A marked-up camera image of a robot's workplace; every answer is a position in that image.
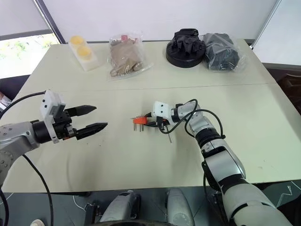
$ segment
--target metal pin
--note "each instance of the metal pin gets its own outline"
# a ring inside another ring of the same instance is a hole
[[[173,142],[172,142],[172,140],[171,140],[171,137],[170,137],[170,135],[169,135],[169,130],[168,130],[168,127],[166,126],[166,130],[167,130],[167,132],[168,132],[168,138],[169,138],[169,142],[172,144]]]

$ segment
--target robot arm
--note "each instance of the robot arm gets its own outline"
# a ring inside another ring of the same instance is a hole
[[[15,160],[48,141],[76,137],[77,140],[101,131],[107,123],[95,123],[83,129],[72,128],[73,116],[87,114],[96,107],[83,105],[65,109],[61,97],[47,90],[41,104],[43,121],[26,121],[0,127],[0,187]]]
[[[188,119],[186,115],[193,112],[194,108],[195,102],[171,108],[165,103],[156,101],[151,115],[157,117],[157,121],[162,121],[160,118],[163,118],[168,120],[169,124],[175,125],[183,117]],[[243,164],[202,112],[194,111],[188,125],[204,157],[202,168],[208,183],[222,193],[230,225],[291,225],[261,190],[246,181]],[[158,124],[158,127],[164,129],[163,125]]]

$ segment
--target white wall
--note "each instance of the white wall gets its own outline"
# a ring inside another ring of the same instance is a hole
[[[254,46],[264,63],[301,65],[301,1],[282,0]]]
[[[66,41],[142,31],[144,40],[170,40],[181,28],[254,39],[276,0],[44,0]]]
[[[32,0],[0,0],[0,36],[49,29]]]

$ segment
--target window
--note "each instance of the window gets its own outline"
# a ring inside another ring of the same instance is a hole
[[[0,79],[31,74],[53,44],[53,33],[0,41]]]

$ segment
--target bag of items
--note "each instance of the bag of items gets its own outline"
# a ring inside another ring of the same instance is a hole
[[[109,43],[111,56],[108,60],[113,67],[110,72],[113,80],[132,77],[152,66],[146,60],[141,35],[116,35]]]
[[[204,35],[203,41],[206,44],[206,60],[209,70],[237,71],[244,66],[246,56],[241,54],[229,35],[207,33]]]

